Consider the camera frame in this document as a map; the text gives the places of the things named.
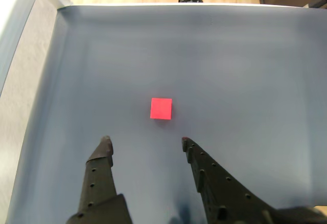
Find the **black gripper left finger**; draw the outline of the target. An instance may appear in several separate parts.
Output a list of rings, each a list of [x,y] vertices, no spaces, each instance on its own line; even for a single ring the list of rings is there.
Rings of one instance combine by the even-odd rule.
[[[126,200],[115,189],[112,156],[112,142],[104,136],[86,161],[78,211],[67,223],[132,223]]]

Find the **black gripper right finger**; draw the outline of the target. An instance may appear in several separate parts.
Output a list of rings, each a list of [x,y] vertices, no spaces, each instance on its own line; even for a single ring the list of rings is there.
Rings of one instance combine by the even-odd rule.
[[[208,223],[276,223],[274,209],[251,193],[192,139],[182,138]]]

